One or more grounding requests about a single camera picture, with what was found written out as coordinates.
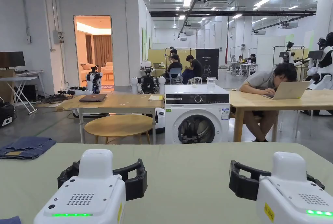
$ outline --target black banner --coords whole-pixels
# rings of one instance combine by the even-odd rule
[[[218,79],[219,49],[196,49],[196,59],[204,68],[203,81],[206,81],[207,77],[216,77]]]

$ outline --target washing machine knob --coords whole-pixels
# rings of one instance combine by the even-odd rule
[[[203,98],[200,96],[200,95],[196,95],[195,97],[194,97],[194,102],[196,102],[196,103],[200,103],[200,102],[202,102],[203,101]]]

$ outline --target round wooden stool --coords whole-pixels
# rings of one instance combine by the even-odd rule
[[[87,123],[85,131],[96,136],[95,143],[98,143],[98,137],[105,137],[105,144],[108,144],[108,138],[122,138],[130,136],[139,136],[142,144],[141,134],[146,133],[147,141],[150,144],[148,131],[153,127],[153,119],[144,115],[111,115],[95,119]]]

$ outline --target washing machine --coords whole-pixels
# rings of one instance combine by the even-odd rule
[[[219,86],[165,86],[166,144],[227,142],[229,93]]]

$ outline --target light green table surface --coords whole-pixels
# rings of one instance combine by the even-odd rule
[[[57,143],[34,161],[0,160],[0,219],[19,215],[32,224],[57,191],[57,177],[87,149],[110,149],[115,168],[142,158],[148,189],[126,203],[124,224],[260,223],[255,201],[239,199],[228,188],[229,165],[236,160],[272,170],[277,151],[295,152],[308,173],[333,195],[333,165],[299,144],[216,143],[188,145],[95,145]]]

